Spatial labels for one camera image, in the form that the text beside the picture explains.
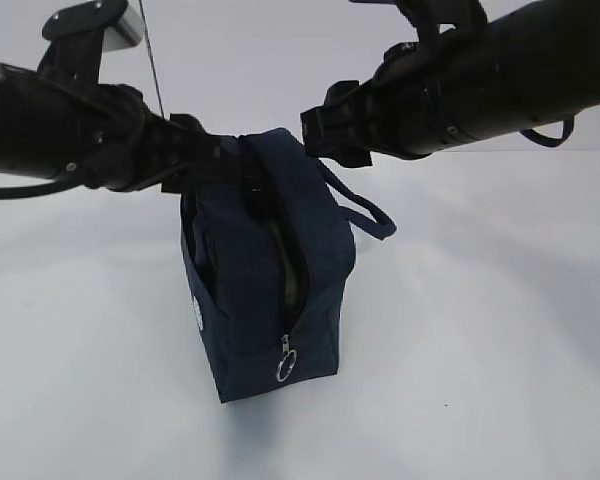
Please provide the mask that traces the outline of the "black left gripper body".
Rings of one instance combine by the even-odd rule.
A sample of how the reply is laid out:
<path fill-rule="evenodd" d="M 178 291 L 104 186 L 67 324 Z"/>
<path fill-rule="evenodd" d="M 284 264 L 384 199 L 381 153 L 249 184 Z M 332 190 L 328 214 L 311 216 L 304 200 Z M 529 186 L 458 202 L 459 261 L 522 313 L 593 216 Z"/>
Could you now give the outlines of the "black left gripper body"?
<path fill-rule="evenodd" d="M 201 186 L 237 183 L 240 156 L 227 136 L 206 132 L 188 114 L 164 119 L 148 117 L 134 150 L 131 192 L 159 186 L 169 194 L 184 194 Z"/>

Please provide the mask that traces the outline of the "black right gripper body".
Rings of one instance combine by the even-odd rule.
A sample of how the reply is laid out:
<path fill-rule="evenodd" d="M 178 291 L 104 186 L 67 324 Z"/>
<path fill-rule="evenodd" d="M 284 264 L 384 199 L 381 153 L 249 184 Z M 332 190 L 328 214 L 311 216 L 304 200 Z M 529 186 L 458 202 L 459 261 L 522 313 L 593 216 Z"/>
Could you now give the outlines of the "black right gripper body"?
<path fill-rule="evenodd" d="M 406 97 L 425 98 L 427 81 L 424 74 L 336 82 L 321 105 L 300 115 L 306 153 L 345 168 L 370 167 L 373 153 L 406 161 L 428 157 L 405 146 L 399 133 Z"/>

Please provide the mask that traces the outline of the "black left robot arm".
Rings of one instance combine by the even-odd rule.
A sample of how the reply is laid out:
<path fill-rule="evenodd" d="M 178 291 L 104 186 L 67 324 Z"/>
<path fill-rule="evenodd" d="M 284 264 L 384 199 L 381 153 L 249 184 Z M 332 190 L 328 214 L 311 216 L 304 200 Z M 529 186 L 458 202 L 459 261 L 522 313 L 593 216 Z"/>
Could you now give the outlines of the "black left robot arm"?
<path fill-rule="evenodd" d="M 191 117 L 167 120 L 126 85 L 81 85 L 64 76 L 0 63 L 0 174 L 36 184 L 0 187 L 0 200 L 79 187 L 113 192 L 158 185 L 183 194 L 236 183 L 238 154 Z"/>

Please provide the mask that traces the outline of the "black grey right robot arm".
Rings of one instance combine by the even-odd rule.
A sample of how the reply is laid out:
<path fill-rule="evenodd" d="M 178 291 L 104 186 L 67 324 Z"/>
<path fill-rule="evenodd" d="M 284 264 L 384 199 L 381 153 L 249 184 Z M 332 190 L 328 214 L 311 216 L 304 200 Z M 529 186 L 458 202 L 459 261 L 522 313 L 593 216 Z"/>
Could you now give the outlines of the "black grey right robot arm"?
<path fill-rule="evenodd" d="M 417 40 L 301 116 L 306 152 L 347 168 L 419 160 L 600 105 L 600 1 L 534 1 L 489 20 L 477 1 L 400 1 Z"/>

